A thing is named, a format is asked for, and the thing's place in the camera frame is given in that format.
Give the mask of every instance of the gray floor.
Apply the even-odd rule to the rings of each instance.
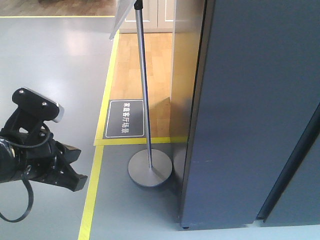
[[[169,144],[153,144],[171,155]],[[128,162],[144,145],[105,146],[90,240],[318,240],[318,225],[216,230],[183,230],[171,177],[158,188],[140,187],[128,175]]]
[[[15,110],[12,93],[21,86],[40,92],[65,108],[61,123],[48,125],[55,139],[82,149],[73,167],[89,175],[93,141],[111,52],[112,19],[0,19],[0,126]],[[91,240],[318,240],[320,228],[248,227],[181,230],[172,181],[159,188],[130,180],[129,158],[141,145],[106,146],[97,193]],[[154,145],[167,153],[168,145]],[[33,182],[34,207],[21,223],[0,221],[1,240],[76,240],[87,192]],[[18,217],[27,205],[20,181],[0,184],[0,212]]]
[[[16,109],[12,93],[29,87],[59,102],[60,123],[48,122],[54,138],[82,150],[72,166],[90,175],[94,138],[106,83],[112,18],[0,19],[0,128]],[[0,220],[0,239],[76,240],[88,183],[79,192],[31,182],[34,206],[20,223]],[[0,212],[18,217],[28,197],[21,181],[0,184]]]

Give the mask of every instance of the floor marking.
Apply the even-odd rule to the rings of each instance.
[[[96,133],[95,133],[95,140],[101,140],[104,137],[104,130],[105,130],[105,124],[106,124],[107,111],[109,107],[111,86],[114,79],[114,71],[115,71],[117,50],[118,50],[118,44],[119,44],[119,32],[116,33],[113,41],[114,42],[113,42],[112,52],[110,56],[108,73],[106,76],[106,83],[105,83],[105,88],[104,88],[104,93],[102,98],[98,126],[96,128]]]
[[[89,240],[90,238],[103,154],[104,146],[96,146],[78,240]]]
[[[103,117],[103,116],[106,116],[107,114],[112,79],[114,76],[114,66],[116,62],[118,43],[119,43],[119,32],[116,33],[114,37],[113,46],[112,46],[112,52],[111,52],[110,61],[109,61],[109,68],[106,76],[106,83],[105,83],[105,88],[103,93],[103,100],[102,100],[102,105],[101,105],[101,110],[100,110],[100,115],[98,120],[97,131],[96,131],[96,138],[97,138],[97,135],[99,135],[100,133],[101,135],[103,135],[103,130],[105,126],[105,123],[103,121],[106,120],[105,119],[106,117]],[[90,181],[89,181],[89,186],[88,186],[88,190],[85,198],[85,204],[84,204],[84,209],[82,214],[78,240],[90,239],[90,232],[91,232],[92,220],[95,212],[95,204],[96,204],[96,197],[97,197],[97,191],[98,191],[103,153],[104,153],[104,146],[97,145],[95,147],[92,170],[90,174]]]
[[[113,139],[96,139],[94,141],[95,146],[107,146],[107,145],[131,145],[131,144],[146,144],[147,139],[141,138],[113,138]],[[152,144],[169,144],[171,143],[170,137],[152,137]]]
[[[59,19],[59,18],[114,18],[113,15],[106,16],[0,16],[0,19]]]

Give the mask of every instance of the sign board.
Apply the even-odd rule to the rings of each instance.
[[[138,138],[145,135],[144,104],[138,100],[111,100],[104,139]]]
[[[130,10],[134,7],[136,0],[119,0],[117,5],[117,11],[114,18],[113,30],[109,39],[114,39],[118,29],[128,16]]]

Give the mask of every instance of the round metal base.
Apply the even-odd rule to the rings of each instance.
[[[156,187],[167,180],[172,172],[171,159],[162,151],[152,149],[152,168],[149,168],[148,150],[137,152],[129,161],[129,175],[138,185]]]

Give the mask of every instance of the white door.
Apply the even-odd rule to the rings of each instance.
[[[158,0],[143,0],[143,28],[145,32],[158,28]],[[136,11],[132,9],[120,28],[121,33],[136,33]]]
[[[174,27],[175,0],[158,0],[158,29],[171,30]]]

